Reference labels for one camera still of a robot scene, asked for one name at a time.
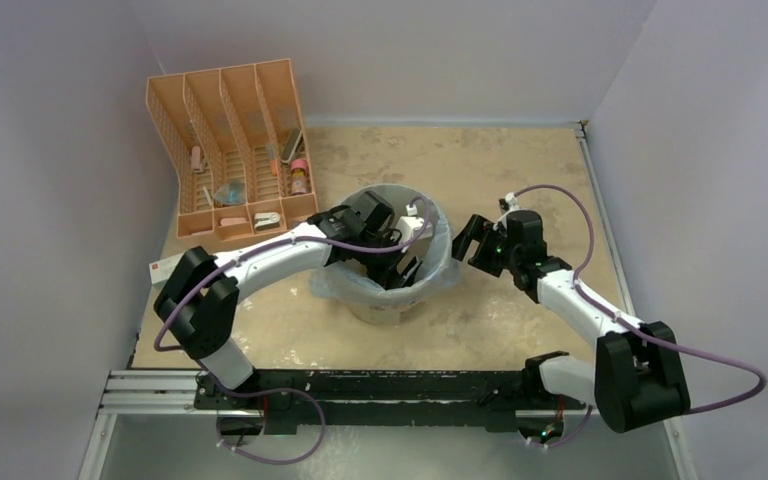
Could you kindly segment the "light blue plastic trash bag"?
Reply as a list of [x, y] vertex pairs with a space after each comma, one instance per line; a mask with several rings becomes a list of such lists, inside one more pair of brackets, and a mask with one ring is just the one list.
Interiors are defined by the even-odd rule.
[[[364, 187], [344, 198], [343, 202], [347, 205], [354, 204], [367, 192], [381, 197], [396, 213], [405, 212], [405, 207], [415, 198], [420, 199], [419, 213], [423, 213], [425, 207], [432, 209], [436, 215], [433, 238], [428, 242], [418, 242], [416, 247], [410, 247], [407, 250], [408, 253], [419, 256], [423, 261], [413, 285], [422, 280], [431, 281], [441, 288], [440, 291], [456, 285], [460, 279], [460, 272], [450, 256], [453, 231], [450, 222], [439, 206], [431, 199], [423, 196], [421, 192], [396, 184], [376, 184]], [[360, 267], [359, 262], [339, 263], [324, 267], [311, 274], [309, 290], [317, 298], [340, 301], [336, 297], [335, 288], [349, 278], [366, 277], [364, 273], [365, 271]]]

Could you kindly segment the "beige plastic trash bin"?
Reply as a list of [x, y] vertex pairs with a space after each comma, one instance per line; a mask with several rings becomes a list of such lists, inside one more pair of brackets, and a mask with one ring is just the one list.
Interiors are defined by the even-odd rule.
[[396, 326], [413, 321], [441, 288], [434, 282], [385, 289], [366, 278], [349, 278], [335, 288], [336, 297], [358, 319], [377, 326]]

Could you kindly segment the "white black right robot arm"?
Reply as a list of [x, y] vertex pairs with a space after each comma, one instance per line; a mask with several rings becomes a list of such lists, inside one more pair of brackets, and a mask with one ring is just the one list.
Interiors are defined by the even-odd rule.
[[593, 306], [598, 294], [576, 280], [570, 264], [549, 254], [538, 213], [516, 210], [500, 222], [474, 215], [455, 236], [451, 255], [495, 277], [509, 272], [518, 290], [593, 348], [594, 364], [561, 351], [528, 359], [521, 392], [529, 404], [544, 407], [563, 395], [597, 408], [617, 433], [689, 413], [672, 329], [636, 318], [619, 324], [613, 306]]

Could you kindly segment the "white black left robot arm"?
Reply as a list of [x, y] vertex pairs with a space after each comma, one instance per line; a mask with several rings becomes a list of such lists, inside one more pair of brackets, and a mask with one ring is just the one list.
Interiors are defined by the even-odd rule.
[[397, 269], [408, 248], [428, 233], [429, 200], [419, 195], [405, 207], [404, 230], [394, 227], [394, 208], [366, 191], [349, 204], [318, 212], [274, 238], [235, 251], [184, 252], [154, 303], [161, 320], [153, 347], [182, 351], [212, 374], [219, 395], [232, 408], [257, 399], [256, 368], [231, 333], [238, 304], [261, 289], [297, 273], [356, 260], [372, 270], [382, 287], [409, 285], [420, 261]]

